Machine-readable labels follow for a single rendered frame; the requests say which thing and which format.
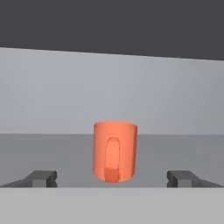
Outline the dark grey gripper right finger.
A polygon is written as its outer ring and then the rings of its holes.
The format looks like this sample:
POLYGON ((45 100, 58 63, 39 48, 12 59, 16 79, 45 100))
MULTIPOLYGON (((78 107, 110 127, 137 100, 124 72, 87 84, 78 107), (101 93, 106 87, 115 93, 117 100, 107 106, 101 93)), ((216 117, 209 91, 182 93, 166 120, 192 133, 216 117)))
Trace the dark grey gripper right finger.
POLYGON ((191 171, 168 171, 168 187, 186 188, 186 187, 221 187, 221 185, 201 179, 191 171))

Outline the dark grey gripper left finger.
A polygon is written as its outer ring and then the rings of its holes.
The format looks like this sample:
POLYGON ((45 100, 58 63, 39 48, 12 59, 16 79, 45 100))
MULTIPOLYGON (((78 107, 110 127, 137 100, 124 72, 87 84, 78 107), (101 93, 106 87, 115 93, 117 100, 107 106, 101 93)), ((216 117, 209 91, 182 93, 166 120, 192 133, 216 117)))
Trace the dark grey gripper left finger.
POLYGON ((3 185, 3 187, 57 187, 56 171, 33 171, 27 177, 3 185))

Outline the orange mug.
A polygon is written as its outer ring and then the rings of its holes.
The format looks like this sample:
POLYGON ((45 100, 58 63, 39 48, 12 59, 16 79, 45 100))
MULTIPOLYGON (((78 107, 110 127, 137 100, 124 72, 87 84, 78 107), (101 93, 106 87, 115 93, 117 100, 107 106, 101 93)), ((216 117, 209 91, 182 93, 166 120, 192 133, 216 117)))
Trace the orange mug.
POLYGON ((105 182, 119 183, 135 174, 137 126, 132 122, 94 124, 93 173, 105 182))

